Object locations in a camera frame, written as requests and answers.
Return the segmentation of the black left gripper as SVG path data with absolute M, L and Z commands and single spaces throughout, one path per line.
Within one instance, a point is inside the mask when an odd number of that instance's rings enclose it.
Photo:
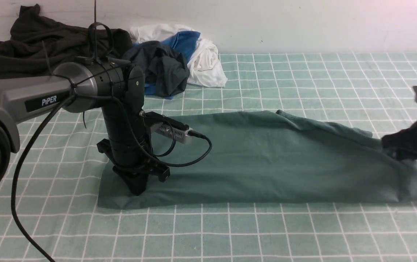
M 170 176 L 170 168 L 150 158 L 152 154 L 149 129 L 140 113 L 128 106 L 102 106 L 108 139 L 97 144 L 113 164 L 117 174 L 133 195 L 142 194 L 150 175 L 160 182 Z

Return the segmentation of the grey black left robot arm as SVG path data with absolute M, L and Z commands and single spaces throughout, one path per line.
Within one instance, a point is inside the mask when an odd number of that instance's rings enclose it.
M 107 59 L 94 62 L 79 57 L 58 66 L 51 76 L 0 80 L 0 181 L 11 153 L 20 150 L 17 125 L 43 114 L 47 121 L 59 109 L 83 113 L 100 108 L 108 138 L 98 151 L 113 163 L 116 172 L 135 195 L 146 187 L 149 175 L 165 181 L 169 165 L 152 152 L 150 135 L 162 116 L 144 113 L 145 73 L 129 61 Z

